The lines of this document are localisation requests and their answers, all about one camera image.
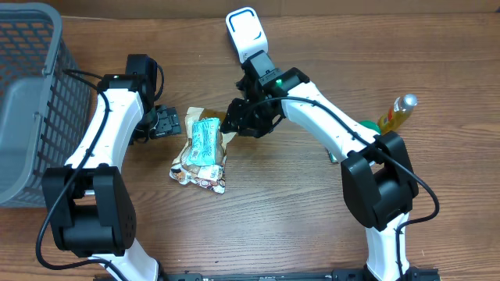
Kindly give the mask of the teal tissue packet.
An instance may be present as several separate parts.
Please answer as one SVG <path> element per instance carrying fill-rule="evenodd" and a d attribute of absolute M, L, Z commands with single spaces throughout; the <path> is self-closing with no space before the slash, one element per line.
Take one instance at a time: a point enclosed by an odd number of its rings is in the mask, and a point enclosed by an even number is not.
<path fill-rule="evenodd" d="M 218 118 L 203 119 L 193 124 L 191 152 L 187 157 L 188 165 L 216 164 L 219 126 Z"/>

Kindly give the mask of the brown white snack bag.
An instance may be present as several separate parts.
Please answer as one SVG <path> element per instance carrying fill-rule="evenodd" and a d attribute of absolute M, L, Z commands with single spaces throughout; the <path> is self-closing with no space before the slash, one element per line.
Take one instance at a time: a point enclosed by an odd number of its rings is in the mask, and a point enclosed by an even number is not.
<path fill-rule="evenodd" d="M 195 184 L 218 194 L 226 188 L 227 145 L 234 133 L 220 131 L 226 114 L 190 107 L 185 117 L 187 143 L 173 160 L 170 177 L 182 185 Z"/>

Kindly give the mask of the small teal carton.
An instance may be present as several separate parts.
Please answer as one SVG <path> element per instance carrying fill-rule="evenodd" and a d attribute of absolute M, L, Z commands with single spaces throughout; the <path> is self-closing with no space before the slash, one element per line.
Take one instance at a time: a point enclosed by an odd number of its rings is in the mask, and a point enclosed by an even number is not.
<path fill-rule="evenodd" d="M 328 155 L 332 163 L 338 163 L 338 160 L 334 157 L 334 155 L 330 151 L 328 152 Z"/>

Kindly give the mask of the yellow dish soap bottle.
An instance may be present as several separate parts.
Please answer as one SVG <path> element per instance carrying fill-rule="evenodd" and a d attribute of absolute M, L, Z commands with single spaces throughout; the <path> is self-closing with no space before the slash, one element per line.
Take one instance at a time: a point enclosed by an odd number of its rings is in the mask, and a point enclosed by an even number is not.
<path fill-rule="evenodd" d="M 389 131 L 396 131 L 413 113 L 413 109 L 418 105 L 417 96 L 406 94 L 395 99 L 394 104 L 383 114 L 377 125 L 381 134 Z"/>

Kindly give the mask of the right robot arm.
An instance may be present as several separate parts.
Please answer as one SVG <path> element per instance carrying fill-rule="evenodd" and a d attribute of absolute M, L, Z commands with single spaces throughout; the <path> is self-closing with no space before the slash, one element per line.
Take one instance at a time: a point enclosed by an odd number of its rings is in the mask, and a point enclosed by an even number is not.
<path fill-rule="evenodd" d="M 345 204 L 366 229 L 366 279 L 409 280 L 403 225 L 418 187 L 403 139 L 357 123 L 302 71 L 282 71 L 264 51 L 251 55 L 241 68 L 244 76 L 237 88 L 243 96 L 230 103 L 221 131 L 260 138 L 282 119 L 307 130 L 341 165 Z"/>

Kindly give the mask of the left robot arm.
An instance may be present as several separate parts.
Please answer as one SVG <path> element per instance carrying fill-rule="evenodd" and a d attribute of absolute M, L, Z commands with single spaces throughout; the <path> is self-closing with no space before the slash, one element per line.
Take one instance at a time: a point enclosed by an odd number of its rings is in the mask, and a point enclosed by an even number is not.
<path fill-rule="evenodd" d="M 113 280 L 162 280 L 159 261 L 136 237 L 137 217 L 121 174 L 135 142 L 181 132 L 175 108 L 157 105 L 162 67 L 146 54 L 130 54 L 123 74 L 106 74 L 93 86 L 95 114 L 74 153 L 46 169 L 42 191 L 48 214 L 35 254 L 47 269 L 99 264 Z"/>

